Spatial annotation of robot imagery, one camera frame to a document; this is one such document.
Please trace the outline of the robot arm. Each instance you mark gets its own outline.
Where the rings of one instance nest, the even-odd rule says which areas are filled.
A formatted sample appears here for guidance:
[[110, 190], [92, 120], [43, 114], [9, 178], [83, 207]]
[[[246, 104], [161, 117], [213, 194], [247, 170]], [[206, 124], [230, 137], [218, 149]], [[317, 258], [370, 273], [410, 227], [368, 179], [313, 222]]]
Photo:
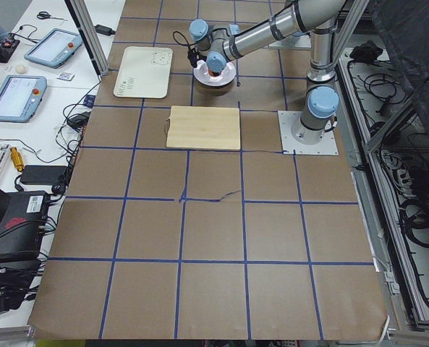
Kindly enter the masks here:
[[308, 34], [310, 66], [304, 108], [291, 126], [293, 138], [306, 145], [321, 141], [339, 106], [334, 89], [334, 34], [345, 1], [286, 1], [270, 18], [241, 30], [234, 24], [208, 24], [199, 18], [190, 23], [187, 49], [197, 82], [205, 95], [202, 104], [212, 106], [221, 88], [230, 83], [228, 65], [249, 53], [288, 37]]

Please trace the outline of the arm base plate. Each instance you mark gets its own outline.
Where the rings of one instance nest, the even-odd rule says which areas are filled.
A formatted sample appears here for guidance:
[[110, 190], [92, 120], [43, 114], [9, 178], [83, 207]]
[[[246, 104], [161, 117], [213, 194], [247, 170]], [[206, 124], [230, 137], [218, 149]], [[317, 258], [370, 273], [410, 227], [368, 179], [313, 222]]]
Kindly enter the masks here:
[[331, 122], [322, 130], [309, 130], [302, 125], [301, 114], [301, 111], [278, 111], [283, 154], [338, 155]]

